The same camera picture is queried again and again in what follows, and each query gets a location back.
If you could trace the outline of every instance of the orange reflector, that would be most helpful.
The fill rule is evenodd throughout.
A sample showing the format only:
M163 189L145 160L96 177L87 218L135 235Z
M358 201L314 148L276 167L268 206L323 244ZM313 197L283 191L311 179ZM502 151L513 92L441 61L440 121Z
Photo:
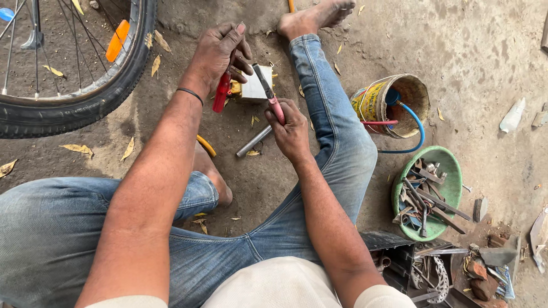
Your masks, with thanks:
M106 59L108 61L114 62L114 60L116 60L116 57L120 53L120 50L122 50L122 45L125 42L125 38L128 36L128 31L129 22L124 19L122 20L122 22L120 22L118 29L116 29L116 33L112 35L109 47L106 49Z

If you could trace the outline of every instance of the bare foot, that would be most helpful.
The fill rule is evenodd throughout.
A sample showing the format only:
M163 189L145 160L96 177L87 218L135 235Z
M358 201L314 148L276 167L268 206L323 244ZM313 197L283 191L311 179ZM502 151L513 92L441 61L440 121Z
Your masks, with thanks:
M194 146L194 165L192 166L192 170L200 171L213 182L219 193L220 206L227 206L232 202L232 190L226 185L225 180L217 168L215 168L209 154L198 141L196 141L196 145Z
M320 28L337 27L356 6L356 0L324 0L320 4L296 13L284 14L278 24L278 33L292 40L314 33Z

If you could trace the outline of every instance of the green plastic tub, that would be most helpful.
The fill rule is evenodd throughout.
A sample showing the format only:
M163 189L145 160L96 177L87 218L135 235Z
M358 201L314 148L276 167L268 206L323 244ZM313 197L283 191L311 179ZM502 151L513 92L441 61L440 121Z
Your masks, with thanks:
M435 184L439 192L445 197L446 203L454 208L459 208L461 190L463 186L463 176L460 172L459 162L455 156L442 146L429 146L420 150L411 160L403 167L401 174L394 179L392 185L392 208L394 216L399 213L399 194L402 191L403 178L409 173L415 161L419 158L424 158L425 162L438 162L438 175L442 172L447 172L447 177L443 185ZM446 212L450 217L455 214ZM426 232L428 237L420 237L419 231L415 231L411 225L399 226L406 236L414 241L427 242L440 236L447 225L436 218L428 216L426 218Z

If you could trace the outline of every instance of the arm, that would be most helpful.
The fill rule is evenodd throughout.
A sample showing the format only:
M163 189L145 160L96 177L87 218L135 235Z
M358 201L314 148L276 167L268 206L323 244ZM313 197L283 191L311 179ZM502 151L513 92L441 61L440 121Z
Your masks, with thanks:
M250 58L244 31L243 24L208 30L179 87L205 99L226 70L234 48L238 46ZM253 71L243 63L239 59L235 65L251 75ZM233 78L246 81L240 74ZM202 105L196 97L183 91L173 94L152 137L112 197L76 307L126 295L151 295L168 302L169 230L192 172L201 117Z
M344 308L352 308L358 296L376 284L386 284L354 224L323 178L308 141L308 122L295 103L280 100L287 124L281 126L270 110L265 112L278 147L299 176L306 229L314 249Z

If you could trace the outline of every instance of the bicycle wheel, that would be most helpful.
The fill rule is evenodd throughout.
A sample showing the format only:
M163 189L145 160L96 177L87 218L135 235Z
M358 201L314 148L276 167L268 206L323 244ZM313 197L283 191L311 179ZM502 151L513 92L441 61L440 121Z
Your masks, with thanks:
M4 27L0 24L0 70L7 67L0 138L82 128L112 112L132 92L152 44L157 0L97 0L97 9L84 3L82 9L78 0L50 0L42 8L39 0L13 2L15 16L4 19ZM125 38L119 36L124 23L129 24ZM115 36L123 44L109 62L106 54Z

